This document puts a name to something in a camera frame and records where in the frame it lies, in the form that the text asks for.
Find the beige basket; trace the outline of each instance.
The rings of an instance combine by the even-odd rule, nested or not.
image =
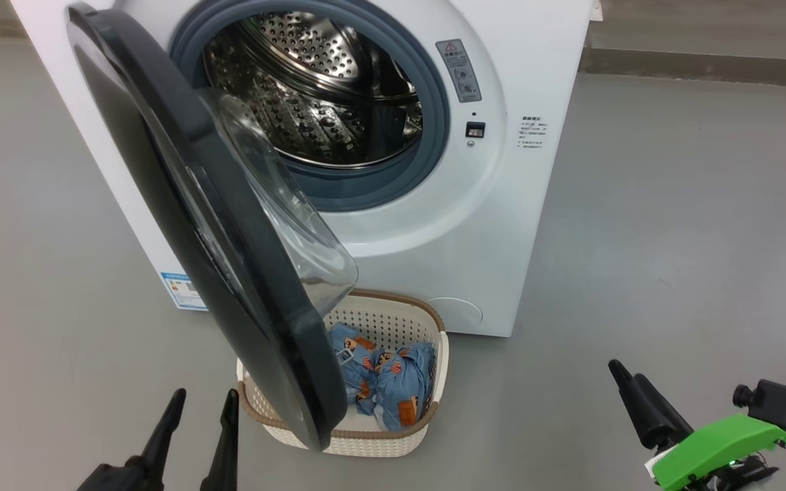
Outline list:
[[[362,332],[379,348],[400,348],[412,342],[432,342],[436,347],[433,367],[433,398],[428,401],[424,416],[401,432],[382,432],[371,416],[356,413],[350,405],[347,416],[332,433],[330,447],[324,452],[353,457],[401,457],[420,445],[430,419],[439,409],[448,366],[448,341],[445,324],[432,307],[418,299],[391,293],[355,290],[325,317],[327,329],[346,323]],[[277,441],[305,448],[287,429],[269,402],[263,397],[241,360],[237,362],[238,395],[247,414],[265,426]]]

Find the washing machine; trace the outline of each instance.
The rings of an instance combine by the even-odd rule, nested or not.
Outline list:
[[[239,100],[355,259],[358,286],[424,299],[450,332],[511,335],[592,0],[13,6],[177,307],[206,310],[211,293],[126,162],[118,138],[138,136],[99,108],[86,65],[100,60],[81,57],[122,55],[108,70],[157,93],[159,124],[174,122],[155,104],[188,117],[160,91]]]

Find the green plastic cover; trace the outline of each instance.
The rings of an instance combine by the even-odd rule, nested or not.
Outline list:
[[[786,431],[761,420],[736,414],[699,428],[653,466],[654,477],[665,491],[678,491],[756,451],[786,442]]]

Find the laundry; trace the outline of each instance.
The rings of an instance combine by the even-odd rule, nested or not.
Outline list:
[[[378,355],[375,417],[388,432],[415,425],[433,389],[430,378],[436,351],[431,343],[418,342]]]
[[[339,358],[347,403],[356,404],[359,414],[371,415],[378,383],[375,371],[375,343],[342,323],[330,329],[330,341]]]

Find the stainless steel drum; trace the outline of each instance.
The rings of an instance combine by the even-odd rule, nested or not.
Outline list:
[[[420,138],[411,82],[387,52],[306,12],[230,25],[205,48],[212,86],[247,103],[278,152],[324,168],[361,168]]]

